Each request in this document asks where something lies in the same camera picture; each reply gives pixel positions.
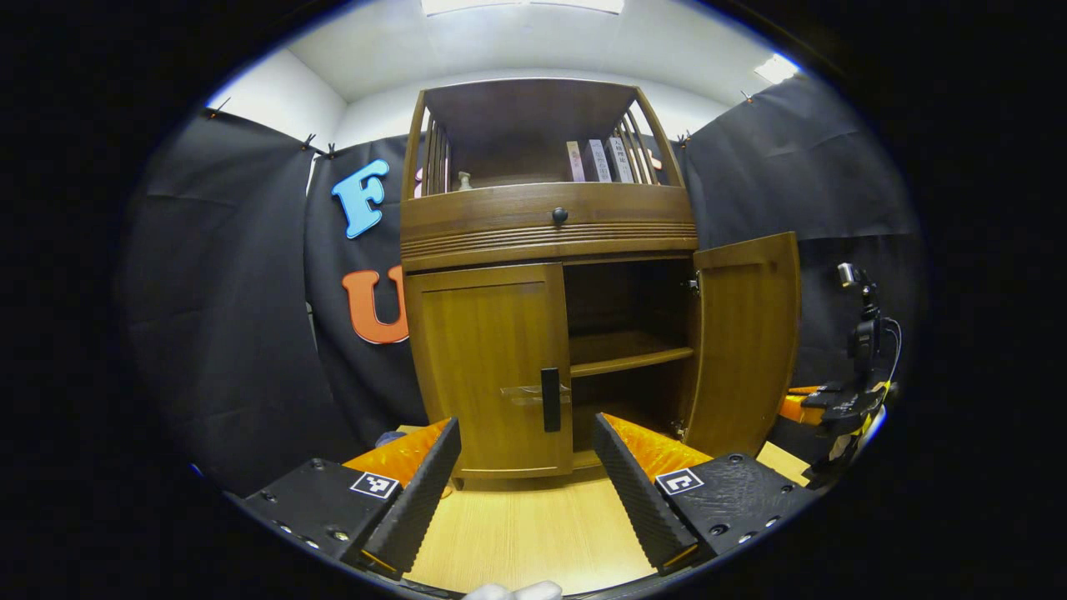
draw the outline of black door handle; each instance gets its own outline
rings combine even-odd
[[[541,369],[541,410],[544,412],[544,430],[559,431],[559,369]]]

